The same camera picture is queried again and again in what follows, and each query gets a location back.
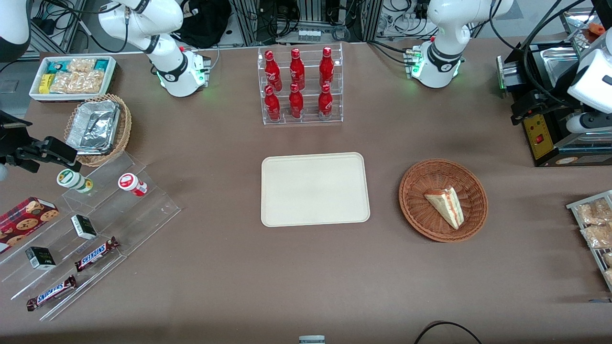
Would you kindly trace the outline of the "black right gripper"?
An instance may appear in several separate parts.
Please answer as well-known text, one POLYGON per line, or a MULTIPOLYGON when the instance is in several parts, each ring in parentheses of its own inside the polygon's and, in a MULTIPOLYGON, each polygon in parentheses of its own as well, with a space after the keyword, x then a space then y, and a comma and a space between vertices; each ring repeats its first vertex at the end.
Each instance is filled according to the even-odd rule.
POLYGON ((78 172, 77 151, 55 137, 44 140, 1 139, 0 163, 37 173, 40 163, 55 163, 78 172))

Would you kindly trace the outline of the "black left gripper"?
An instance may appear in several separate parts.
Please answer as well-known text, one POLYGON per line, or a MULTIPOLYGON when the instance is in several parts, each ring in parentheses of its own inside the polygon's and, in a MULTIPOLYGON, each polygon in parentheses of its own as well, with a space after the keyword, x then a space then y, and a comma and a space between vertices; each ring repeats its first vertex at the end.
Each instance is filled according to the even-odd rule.
POLYGON ((511 105, 511 122, 513 126, 518 126, 525 119, 538 115, 543 109, 547 108, 548 97, 538 91, 529 91, 520 96, 511 105))

